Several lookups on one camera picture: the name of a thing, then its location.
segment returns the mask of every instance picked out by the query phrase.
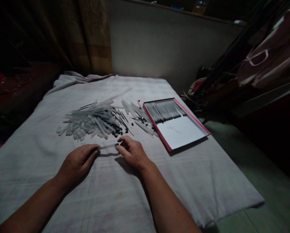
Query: white wall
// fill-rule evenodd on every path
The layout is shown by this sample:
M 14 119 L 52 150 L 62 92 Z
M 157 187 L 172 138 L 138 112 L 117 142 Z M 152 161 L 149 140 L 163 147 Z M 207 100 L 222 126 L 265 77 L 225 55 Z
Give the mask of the white wall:
M 178 93 L 243 30 L 155 6 L 109 0 L 113 73 L 166 79 Z

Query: person's left hand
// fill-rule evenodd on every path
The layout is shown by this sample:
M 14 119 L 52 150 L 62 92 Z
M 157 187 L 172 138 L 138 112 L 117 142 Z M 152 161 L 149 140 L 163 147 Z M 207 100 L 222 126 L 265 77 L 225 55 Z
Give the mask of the person's left hand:
M 94 157 L 100 153 L 98 144 L 80 146 L 69 153 L 60 170 L 52 179 L 56 187 L 66 191 L 72 184 L 82 178 L 91 167 Z

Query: floor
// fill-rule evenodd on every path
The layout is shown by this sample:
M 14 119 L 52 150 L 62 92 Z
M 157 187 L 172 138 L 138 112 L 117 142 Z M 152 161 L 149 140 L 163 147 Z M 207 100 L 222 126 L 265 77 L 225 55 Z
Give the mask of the floor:
M 260 208 L 224 218 L 207 232 L 290 232 L 290 178 L 232 124 L 209 121 L 205 127 L 265 199 Z

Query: mattress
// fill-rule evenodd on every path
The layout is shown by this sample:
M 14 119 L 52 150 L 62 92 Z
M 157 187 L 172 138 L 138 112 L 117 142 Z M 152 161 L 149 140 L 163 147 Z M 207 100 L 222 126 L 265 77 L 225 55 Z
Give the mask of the mattress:
M 84 78 L 61 75 L 33 114 L 0 149 L 0 224 L 43 183 L 53 178 L 67 154 L 75 148 L 108 140 L 86 136 L 75 141 L 56 133 L 70 110 L 116 96 L 113 105 L 175 97 L 185 103 L 164 79 L 117 75 Z M 200 227 L 244 208 L 264 202 L 262 196 L 211 136 L 168 152 L 162 141 L 137 125 L 134 137 Z M 145 186 L 140 174 L 118 156 L 103 150 L 85 180 L 61 202 L 44 232 L 155 231 Z

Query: curtain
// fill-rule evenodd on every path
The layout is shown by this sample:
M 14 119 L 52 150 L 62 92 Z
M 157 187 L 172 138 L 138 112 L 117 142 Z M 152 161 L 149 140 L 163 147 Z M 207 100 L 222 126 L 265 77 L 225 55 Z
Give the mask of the curtain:
M 112 73 L 107 0 L 14 0 L 5 16 L 48 57 L 83 76 Z

